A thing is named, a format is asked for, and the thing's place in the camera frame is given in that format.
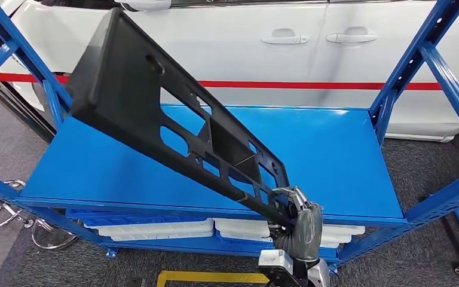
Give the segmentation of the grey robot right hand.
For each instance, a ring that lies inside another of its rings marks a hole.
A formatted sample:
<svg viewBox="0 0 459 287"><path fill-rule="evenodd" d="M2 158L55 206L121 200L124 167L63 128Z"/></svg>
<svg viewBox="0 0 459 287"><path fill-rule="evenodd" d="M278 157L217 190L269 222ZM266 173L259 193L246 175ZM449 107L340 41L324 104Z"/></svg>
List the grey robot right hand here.
<svg viewBox="0 0 459 287"><path fill-rule="evenodd" d="M273 193L286 195L296 210L294 229L273 239L274 248L299 261L318 262L323 227L321 205L309 201L298 187L278 187Z"/></svg>

